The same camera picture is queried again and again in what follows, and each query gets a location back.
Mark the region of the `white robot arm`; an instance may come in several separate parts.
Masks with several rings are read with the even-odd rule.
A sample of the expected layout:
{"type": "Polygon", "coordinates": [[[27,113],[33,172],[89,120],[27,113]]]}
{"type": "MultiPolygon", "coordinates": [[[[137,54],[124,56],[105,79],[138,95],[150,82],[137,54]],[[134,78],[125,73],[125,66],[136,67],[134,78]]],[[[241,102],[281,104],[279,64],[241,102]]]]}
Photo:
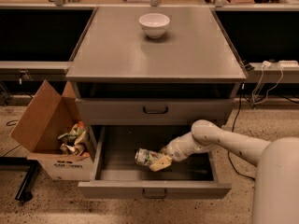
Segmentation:
{"type": "Polygon", "coordinates": [[[225,131],[207,120],[196,121],[189,133],[163,148],[150,169],[219,146],[256,167],[252,224],[299,224],[299,138],[270,142],[225,131]]]}

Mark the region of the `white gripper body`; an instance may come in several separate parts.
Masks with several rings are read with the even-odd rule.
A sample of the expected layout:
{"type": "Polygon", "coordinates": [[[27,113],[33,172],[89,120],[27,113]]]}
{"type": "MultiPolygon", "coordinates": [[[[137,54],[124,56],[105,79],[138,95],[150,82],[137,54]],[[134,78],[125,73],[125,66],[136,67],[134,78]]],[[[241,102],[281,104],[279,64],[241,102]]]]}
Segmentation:
{"type": "Polygon", "coordinates": [[[184,161],[192,154],[204,151],[205,147],[192,136],[192,133],[175,138],[164,148],[165,154],[173,161],[184,161]]]}

